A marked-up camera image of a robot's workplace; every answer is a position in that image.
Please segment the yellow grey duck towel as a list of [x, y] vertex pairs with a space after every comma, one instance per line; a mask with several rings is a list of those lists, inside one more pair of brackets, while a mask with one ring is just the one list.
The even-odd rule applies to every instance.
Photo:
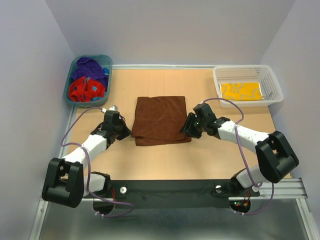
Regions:
[[262, 101], [261, 87], [258, 82], [220, 83], [221, 97], [230, 101]]

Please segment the brown towel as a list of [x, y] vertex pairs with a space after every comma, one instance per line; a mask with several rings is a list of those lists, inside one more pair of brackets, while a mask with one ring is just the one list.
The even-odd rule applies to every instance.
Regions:
[[184, 96], [139, 96], [131, 136], [140, 147], [189, 143], [180, 130], [187, 120]]

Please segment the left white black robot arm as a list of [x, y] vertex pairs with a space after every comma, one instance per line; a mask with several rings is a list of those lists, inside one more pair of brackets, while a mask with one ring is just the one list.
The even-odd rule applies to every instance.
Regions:
[[92, 172], [91, 161], [116, 140], [130, 136], [131, 131], [118, 111], [104, 109], [102, 112], [103, 121], [84, 143], [75, 143], [74, 151], [49, 161], [42, 189], [43, 200], [75, 208], [90, 193], [100, 197], [115, 196], [110, 175]]

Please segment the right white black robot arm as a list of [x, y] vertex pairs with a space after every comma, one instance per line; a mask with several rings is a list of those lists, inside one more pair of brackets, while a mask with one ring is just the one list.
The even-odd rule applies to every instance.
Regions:
[[254, 184], [265, 181], [276, 184], [299, 165], [298, 157], [282, 132], [259, 132], [237, 125], [229, 118], [217, 118], [207, 103], [194, 107], [180, 131], [196, 139], [207, 133], [256, 155], [257, 165], [246, 166], [231, 178], [230, 189], [235, 195], [242, 195]]

